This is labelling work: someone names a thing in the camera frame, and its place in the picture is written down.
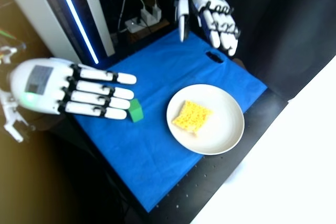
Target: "white robotic hand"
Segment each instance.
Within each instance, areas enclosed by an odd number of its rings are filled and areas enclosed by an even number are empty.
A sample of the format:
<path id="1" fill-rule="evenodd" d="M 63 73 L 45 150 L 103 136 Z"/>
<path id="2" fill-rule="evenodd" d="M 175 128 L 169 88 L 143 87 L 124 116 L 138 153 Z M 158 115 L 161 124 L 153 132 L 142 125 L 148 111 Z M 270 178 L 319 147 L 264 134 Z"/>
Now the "white robotic hand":
<path id="1" fill-rule="evenodd" d="M 131 90 L 96 81 L 135 84 L 126 73 L 98 70 L 62 59 L 32 59 L 10 73 L 11 92 L 18 105 L 37 112 L 125 119 Z"/>
<path id="2" fill-rule="evenodd" d="M 231 13 L 233 11 L 225 0 L 191 0 L 192 13 L 197 15 L 198 24 L 214 48 L 221 45 L 229 56 L 233 56 L 238 45 L 240 30 Z M 180 40 L 188 36 L 189 0 L 179 0 L 177 7 Z"/>

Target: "black fabric backdrop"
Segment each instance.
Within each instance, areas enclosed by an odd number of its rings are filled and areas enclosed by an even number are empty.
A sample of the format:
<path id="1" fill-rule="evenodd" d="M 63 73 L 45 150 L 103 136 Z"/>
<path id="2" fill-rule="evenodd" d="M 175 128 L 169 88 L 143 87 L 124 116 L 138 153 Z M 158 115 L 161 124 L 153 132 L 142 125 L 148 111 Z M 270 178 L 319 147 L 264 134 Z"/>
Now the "black fabric backdrop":
<path id="1" fill-rule="evenodd" d="M 287 100 L 336 54 L 336 0 L 227 1 L 242 30 L 236 56 Z"/>

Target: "blue tablecloth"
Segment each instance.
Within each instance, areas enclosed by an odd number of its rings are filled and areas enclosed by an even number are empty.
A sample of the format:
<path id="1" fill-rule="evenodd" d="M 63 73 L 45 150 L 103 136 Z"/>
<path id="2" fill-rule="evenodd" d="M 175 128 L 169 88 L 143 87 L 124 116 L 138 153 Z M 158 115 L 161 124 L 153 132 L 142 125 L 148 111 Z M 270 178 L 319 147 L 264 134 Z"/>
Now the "blue tablecloth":
<path id="1" fill-rule="evenodd" d="M 206 56 L 211 51 L 224 62 Z M 132 73 L 131 88 L 144 119 L 132 123 L 77 115 L 76 119 L 142 206 L 149 212 L 202 155 L 180 145 L 170 133 L 166 109 L 181 88 L 212 84 L 230 93 L 246 111 L 266 86 L 193 33 L 180 43 L 175 30 L 112 68 Z"/>

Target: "green cube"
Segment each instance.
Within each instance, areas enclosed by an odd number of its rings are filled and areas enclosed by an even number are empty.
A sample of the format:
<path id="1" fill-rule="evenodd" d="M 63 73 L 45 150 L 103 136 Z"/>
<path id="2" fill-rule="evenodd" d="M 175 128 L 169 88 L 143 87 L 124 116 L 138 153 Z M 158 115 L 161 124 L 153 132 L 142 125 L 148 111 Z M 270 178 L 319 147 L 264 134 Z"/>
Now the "green cube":
<path id="1" fill-rule="evenodd" d="M 128 109 L 128 112 L 130 113 L 133 123 L 136 123 L 140 121 L 141 119 L 143 119 L 142 108 L 137 99 L 133 99 L 130 102 L 131 102 L 131 106 Z"/>

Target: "black table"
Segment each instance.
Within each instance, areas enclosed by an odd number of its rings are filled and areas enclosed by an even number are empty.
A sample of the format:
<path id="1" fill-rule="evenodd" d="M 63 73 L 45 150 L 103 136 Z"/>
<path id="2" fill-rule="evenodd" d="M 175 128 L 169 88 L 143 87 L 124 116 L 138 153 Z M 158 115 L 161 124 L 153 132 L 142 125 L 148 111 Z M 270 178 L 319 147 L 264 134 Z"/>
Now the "black table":
<path id="1" fill-rule="evenodd" d="M 238 145 L 221 155 L 204 156 L 150 213 L 132 195 L 77 121 L 71 115 L 68 119 L 143 223 L 178 224 L 190 223 L 195 218 L 286 105 L 286 101 L 267 89 L 244 113 L 245 131 Z"/>

